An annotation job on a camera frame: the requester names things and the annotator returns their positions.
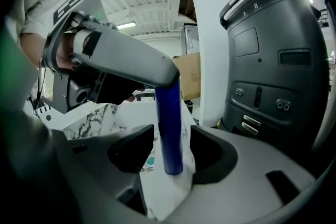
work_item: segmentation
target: person's hand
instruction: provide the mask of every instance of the person's hand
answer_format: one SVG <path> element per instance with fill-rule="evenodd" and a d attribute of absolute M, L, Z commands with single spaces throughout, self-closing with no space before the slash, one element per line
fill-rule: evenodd
<path fill-rule="evenodd" d="M 59 68 L 72 69 L 77 64 L 71 62 L 69 56 L 73 52 L 73 43 L 74 43 L 75 34 L 74 33 L 65 33 L 62 42 L 60 43 L 56 60 Z M 90 39 L 90 36 L 84 41 L 84 46 Z M 26 53 L 28 58 L 34 63 L 36 67 L 39 66 L 40 59 L 43 55 L 45 38 L 39 34 L 21 34 L 20 35 L 20 45 L 22 50 Z M 141 87 L 138 91 L 144 91 L 145 87 Z M 129 102 L 135 100 L 135 96 L 131 95 L 126 99 Z"/>

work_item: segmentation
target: blue tube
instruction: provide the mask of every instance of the blue tube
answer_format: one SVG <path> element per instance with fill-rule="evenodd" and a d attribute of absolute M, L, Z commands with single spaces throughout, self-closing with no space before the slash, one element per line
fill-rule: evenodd
<path fill-rule="evenodd" d="M 156 88 L 155 99 L 164 170 L 178 175 L 183 171 L 180 81 L 169 88 Z"/>

